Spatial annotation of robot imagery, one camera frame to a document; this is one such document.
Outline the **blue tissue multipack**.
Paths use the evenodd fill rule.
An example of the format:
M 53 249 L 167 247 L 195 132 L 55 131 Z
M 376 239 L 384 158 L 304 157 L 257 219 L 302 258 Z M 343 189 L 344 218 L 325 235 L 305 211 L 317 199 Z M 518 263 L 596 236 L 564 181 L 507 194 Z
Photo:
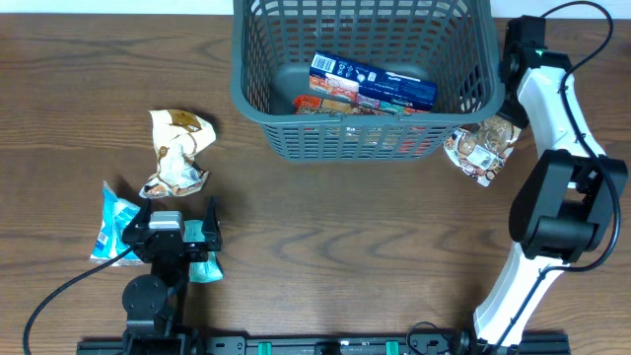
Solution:
M 310 88 L 359 106 L 406 114 L 430 112 L 438 94 L 435 83 L 322 52 L 312 59 Z

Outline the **orange spaghetti packet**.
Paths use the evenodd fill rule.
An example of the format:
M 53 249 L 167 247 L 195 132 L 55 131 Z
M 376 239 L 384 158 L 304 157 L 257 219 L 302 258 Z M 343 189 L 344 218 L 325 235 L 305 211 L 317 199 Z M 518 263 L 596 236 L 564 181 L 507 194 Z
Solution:
M 300 95 L 294 100 L 296 114 L 364 114 L 362 109 L 354 104 L 323 99 L 311 95 Z

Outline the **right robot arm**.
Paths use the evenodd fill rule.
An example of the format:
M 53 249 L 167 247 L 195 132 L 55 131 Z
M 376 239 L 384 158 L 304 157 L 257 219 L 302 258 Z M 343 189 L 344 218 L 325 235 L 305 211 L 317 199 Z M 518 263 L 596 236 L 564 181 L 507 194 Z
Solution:
M 547 289 L 563 273 L 601 266 L 620 235 L 626 164 L 607 157 L 591 134 L 574 89 L 577 67 L 547 48 L 545 25 L 545 16 L 507 24 L 501 114 L 529 124 L 538 161 L 510 209 L 507 262 L 455 351 L 525 353 L 526 323 Z

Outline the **teal plastic packet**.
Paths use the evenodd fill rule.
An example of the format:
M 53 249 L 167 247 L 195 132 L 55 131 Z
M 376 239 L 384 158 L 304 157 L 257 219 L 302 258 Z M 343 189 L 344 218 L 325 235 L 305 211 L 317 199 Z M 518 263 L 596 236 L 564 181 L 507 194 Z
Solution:
M 185 234 L 183 239 L 186 242 L 204 242 L 202 233 L 203 222 L 201 220 L 187 220 L 184 222 Z M 191 262 L 189 265 L 189 279 L 191 283 L 211 283 L 222 280 L 223 270 L 219 264 L 216 253 L 208 252 L 208 260 L 203 262 Z

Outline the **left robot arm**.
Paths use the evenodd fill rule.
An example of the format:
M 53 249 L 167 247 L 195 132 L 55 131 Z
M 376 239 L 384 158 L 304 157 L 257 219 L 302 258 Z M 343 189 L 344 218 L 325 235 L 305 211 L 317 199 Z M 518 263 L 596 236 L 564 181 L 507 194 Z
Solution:
M 123 333 L 125 354 L 201 355 L 206 341 L 183 324 L 183 311 L 190 282 L 189 266 L 210 259 L 219 251 L 222 238 L 215 212 L 215 199 L 207 204 L 201 226 L 202 240 L 187 242 L 182 214 L 157 211 L 147 200 L 122 233 L 122 241 L 151 265 L 151 272 L 134 278 L 122 294 L 127 312 Z

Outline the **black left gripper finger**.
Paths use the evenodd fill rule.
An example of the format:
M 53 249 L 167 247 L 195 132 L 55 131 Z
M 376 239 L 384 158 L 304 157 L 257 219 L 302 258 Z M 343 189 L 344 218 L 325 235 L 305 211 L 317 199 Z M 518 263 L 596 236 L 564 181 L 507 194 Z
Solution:
M 138 232 L 149 228 L 149 222 L 152 213 L 152 200 L 145 199 L 144 205 L 139 209 L 138 213 L 131 221 L 131 231 Z
M 219 242 L 220 230 L 216 215 L 216 199 L 211 196 L 206 206 L 205 216 L 202 223 L 202 234 L 206 242 Z

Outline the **cookie snack bag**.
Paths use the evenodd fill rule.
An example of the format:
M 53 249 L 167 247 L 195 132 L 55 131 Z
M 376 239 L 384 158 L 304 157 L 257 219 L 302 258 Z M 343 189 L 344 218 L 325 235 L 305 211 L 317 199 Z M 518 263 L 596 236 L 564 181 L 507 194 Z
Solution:
M 488 186 L 504 169 L 521 132 L 508 120 L 493 115 L 455 130 L 444 142 L 444 150 L 467 176 Z

